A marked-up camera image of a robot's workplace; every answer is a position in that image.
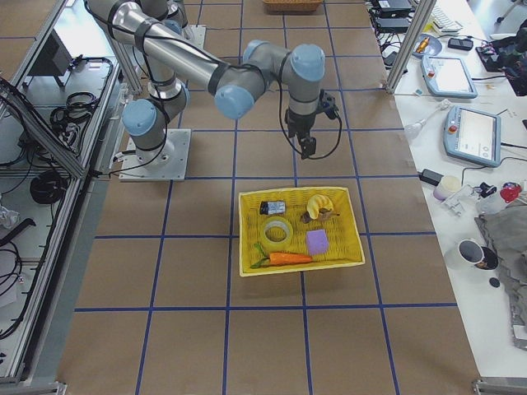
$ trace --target yellow basket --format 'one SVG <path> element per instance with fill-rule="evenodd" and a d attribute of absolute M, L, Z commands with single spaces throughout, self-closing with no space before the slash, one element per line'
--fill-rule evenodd
<path fill-rule="evenodd" d="M 304 224 L 300 221 L 305 212 L 305 205 L 314 194 L 328 196 L 333 202 L 338 216 L 328 221 L 311 221 Z M 328 269 L 362 265 L 364 251 L 357 230 L 352 202 L 347 188 L 340 187 L 305 187 L 269 189 L 266 191 L 240 193 L 240 276 L 260 276 L 263 274 L 300 272 L 307 270 Z M 326 253 L 315 255 L 314 262 L 287 266 L 259 267 L 250 266 L 263 258 L 254 247 L 260 242 L 259 232 L 268 216 L 259 213 L 261 202 L 284 201 L 286 212 L 278 214 L 291 222 L 293 228 L 292 241 L 286 251 L 288 253 L 308 254 L 305 235 L 309 230 L 324 229 L 328 237 L 329 249 Z"/>
<path fill-rule="evenodd" d="M 324 0 L 263 0 L 268 12 L 314 12 Z"/>

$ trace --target plate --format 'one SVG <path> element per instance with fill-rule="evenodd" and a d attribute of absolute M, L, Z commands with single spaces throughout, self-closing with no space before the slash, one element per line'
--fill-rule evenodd
<path fill-rule="evenodd" d="M 428 37 L 430 39 L 430 41 L 428 42 L 428 45 L 425 48 L 425 50 L 422 51 L 421 53 L 415 52 L 415 49 L 417 49 L 417 46 L 426 37 Z M 412 55 L 417 57 L 417 58 L 422 58 L 423 55 L 430 55 L 430 56 L 437 55 L 443 49 L 443 45 L 441 44 L 441 42 L 436 37 L 434 37 L 432 35 L 427 35 L 426 33 L 422 33 L 422 34 L 419 35 L 419 37 L 417 37 L 417 41 L 415 42 L 415 45 L 413 46 L 413 49 L 414 50 L 412 52 Z"/>

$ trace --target black adapter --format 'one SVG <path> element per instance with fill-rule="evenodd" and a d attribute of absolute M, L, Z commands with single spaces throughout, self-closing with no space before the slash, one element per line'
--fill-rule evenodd
<path fill-rule="evenodd" d="M 419 179 L 423 183 L 433 185 L 434 187 L 439 185 L 439 182 L 442 178 L 443 174 L 436 173 L 435 171 L 431 171 L 429 169 L 424 169 L 421 173 L 419 173 Z"/>
<path fill-rule="evenodd" d="M 469 51 L 474 46 L 471 39 L 449 39 L 448 48 L 461 49 L 462 51 Z"/>

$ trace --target yellow tape roll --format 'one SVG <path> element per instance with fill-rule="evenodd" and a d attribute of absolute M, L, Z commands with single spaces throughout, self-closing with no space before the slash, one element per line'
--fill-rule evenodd
<path fill-rule="evenodd" d="M 277 230 L 282 230 L 285 233 L 284 238 L 271 239 L 269 235 L 273 232 L 277 233 Z M 291 244 L 293 238 L 293 227 L 291 223 L 282 218 L 281 216 L 270 216 L 260 227 L 259 232 L 260 243 L 266 253 L 274 253 L 278 251 L 285 251 L 289 244 Z"/>

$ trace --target yellow plastic tray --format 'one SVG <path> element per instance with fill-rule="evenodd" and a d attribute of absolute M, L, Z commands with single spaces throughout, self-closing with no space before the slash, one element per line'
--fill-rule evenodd
<path fill-rule="evenodd" d="M 325 222 L 312 221 L 304 224 L 300 221 L 305 212 L 309 198 L 321 193 L 328 196 L 339 216 L 333 216 Z M 340 187 L 306 187 L 282 188 L 240 193 L 240 276 L 260 276 L 264 274 L 300 272 L 307 270 L 348 267 L 364 263 L 364 251 L 359 238 L 352 202 L 347 188 Z M 305 253 L 305 234 L 308 230 L 324 229 L 328 236 L 329 249 L 326 253 L 315 255 L 314 262 L 278 267 L 260 267 L 251 269 L 251 265 L 262 258 L 254 247 L 259 242 L 259 230 L 268 216 L 259 213 L 262 201 L 282 200 L 286 203 L 286 212 L 278 214 L 291 222 L 293 228 L 292 242 L 285 252 Z"/>

